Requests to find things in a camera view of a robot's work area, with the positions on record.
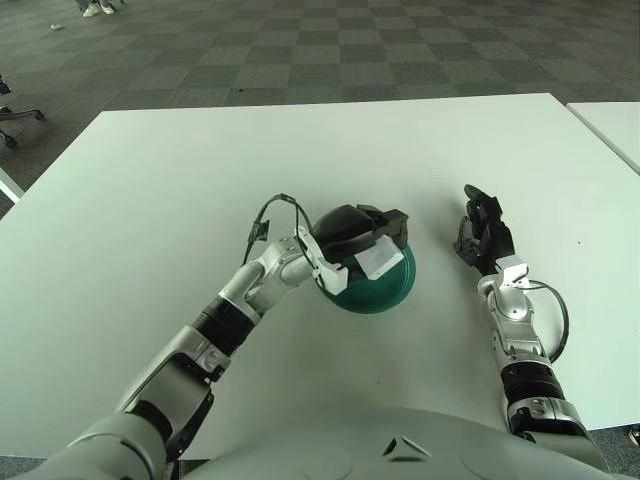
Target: office chair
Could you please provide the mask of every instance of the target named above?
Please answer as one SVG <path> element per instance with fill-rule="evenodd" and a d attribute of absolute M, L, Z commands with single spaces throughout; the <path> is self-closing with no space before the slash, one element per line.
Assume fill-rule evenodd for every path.
<path fill-rule="evenodd" d="M 10 93 L 9 86 L 2 81 L 2 75 L 0 75 L 0 95 L 6 95 Z M 13 112 L 8 107 L 0 106 L 0 122 L 17 120 L 19 118 L 33 117 L 36 120 L 44 120 L 44 114 L 40 110 L 26 110 L 24 112 Z M 0 138 L 4 140 L 4 144 L 9 148 L 15 148 L 18 145 L 15 138 L 6 134 L 0 130 Z"/>

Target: person's feet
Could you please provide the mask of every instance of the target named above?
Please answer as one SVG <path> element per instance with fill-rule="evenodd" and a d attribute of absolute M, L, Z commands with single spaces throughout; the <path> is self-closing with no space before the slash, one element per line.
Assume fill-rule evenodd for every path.
<path fill-rule="evenodd" d="M 100 13 L 100 7 L 95 3 L 90 3 L 82 16 L 84 18 L 95 17 Z"/>

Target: wire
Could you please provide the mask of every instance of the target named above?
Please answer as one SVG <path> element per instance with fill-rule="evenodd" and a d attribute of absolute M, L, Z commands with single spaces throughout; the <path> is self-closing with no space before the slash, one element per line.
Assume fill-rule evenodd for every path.
<path fill-rule="evenodd" d="M 567 340 L 569 339 L 569 310 L 567 309 L 567 304 L 564 302 L 562 295 L 551 285 L 546 284 L 544 282 L 540 282 L 538 280 L 530 280 L 530 283 L 537 285 L 536 287 L 515 287 L 518 290 L 542 290 L 547 289 L 556 297 L 558 301 L 558 305 L 560 305 L 560 310 L 562 311 L 562 335 L 560 336 L 560 341 L 558 342 L 558 346 L 555 348 L 551 355 L 549 355 L 549 360 L 551 363 L 555 362 L 562 352 L 564 352 L 564 348 L 567 346 Z"/>
<path fill-rule="evenodd" d="M 296 206 L 296 240 L 298 241 L 298 245 L 300 246 L 300 250 L 302 251 L 302 255 L 304 255 L 304 258 L 307 260 L 307 263 L 311 266 L 312 270 L 315 270 L 316 266 L 313 264 L 313 262 L 311 261 L 311 259 L 307 255 L 307 249 L 305 248 L 304 244 L 302 243 L 302 239 L 300 238 L 300 235 L 298 234 L 298 227 L 300 227 L 300 215 L 299 214 L 302 213 L 302 216 L 305 217 L 305 222 L 307 223 L 307 227 L 309 228 L 309 230 L 311 230 L 309 217 L 307 217 L 307 214 L 304 212 L 304 210 L 302 209 L 300 204 L 298 204 L 298 202 L 296 202 L 295 206 Z"/>
<path fill-rule="evenodd" d="M 263 224 L 262 217 L 267 211 L 267 208 L 269 207 L 269 205 L 271 205 L 274 202 L 277 202 L 278 200 L 289 203 L 295 207 L 295 210 L 296 210 L 295 238 L 298 241 L 298 244 L 300 245 L 300 249 L 302 250 L 302 254 L 304 255 L 304 258 L 307 260 L 309 265 L 311 265 L 311 267 L 315 269 L 315 266 L 313 265 L 313 262 L 307 255 L 307 252 L 303 246 L 302 240 L 298 235 L 298 227 L 300 226 L 300 215 L 302 215 L 302 218 L 304 219 L 305 224 L 307 225 L 307 230 L 309 231 L 309 234 L 313 235 L 313 227 L 311 226 L 311 221 L 309 220 L 309 216 L 307 215 L 307 212 L 304 211 L 304 208 L 302 208 L 302 206 L 298 203 L 298 201 L 292 196 L 287 195 L 286 193 L 279 193 L 277 195 L 274 195 L 269 200 L 267 200 L 267 202 L 258 211 L 258 215 L 256 216 L 256 219 L 253 221 L 251 231 L 249 232 L 249 238 L 247 239 L 247 248 L 244 252 L 242 265 L 247 263 L 247 260 L 249 259 L 249 254 L 251 253 L 251 249 L 253 248 L 253 245 L 256 243 L 256 241 L 266 240 L 268 223 L 266 225 Z"/>

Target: chair leg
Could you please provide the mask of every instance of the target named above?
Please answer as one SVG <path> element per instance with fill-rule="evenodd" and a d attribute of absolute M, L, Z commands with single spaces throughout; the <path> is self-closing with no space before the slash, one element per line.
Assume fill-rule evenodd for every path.
<path fill-rule="evenodd" d="M 0 138 L 4 140 L 4 144 L 9 148 L 15 148 L 18 146 L 18 142 L 16 142 L 15 138 L 11 135 L 7 135 L 2 130 L 0 130 Z"/>
<path fill-rule="evenodd" d="M 0 110 L 0 121 L 17 120 L 19 118 L 33 117 L 36 120 L 44 120 L 44 113 L 40 110 L 27 110 L 25 112 L 12 112 L 7 107 Z"/>

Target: white table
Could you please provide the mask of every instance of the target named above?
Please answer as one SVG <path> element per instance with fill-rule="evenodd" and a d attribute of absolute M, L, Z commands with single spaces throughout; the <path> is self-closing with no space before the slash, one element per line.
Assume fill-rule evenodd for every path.
<path fill-rule="evenodd" d="M 104 132 L 111 134 L 105 137 Z M 640 417 L 640 178 L 547 94 L 103 113 L 0 222 L 0 453 L 49 455 L 108 414 L 230 278 L 257 209 L 294 195 L 409 214 L 418 274 L 385 314 L 310 283 L 254 330 L 189 451 L 353 404 L 504 428 L 479 275 L 453 252 L 473 183 L 572 316 L 556 373 L 589 428 Z M 271 238 L 287 233 L 274 207 Z M 543 340 L 560 319 L 532 294 Z"/>
<path fill-rule="evenodd" d="M 0 191 L 3 192 L 9 200 L 13 203 L 17 203 L 20 200 L 20 197 L 24 195 L 24 190 L 22 190 L 16 182 L 12 180 L 12 178 L 0 168 Z"/>
<path fill-rule="evenodd" d="M 640 102 L 569 103 L 567 108 L 640 174 Z"/>

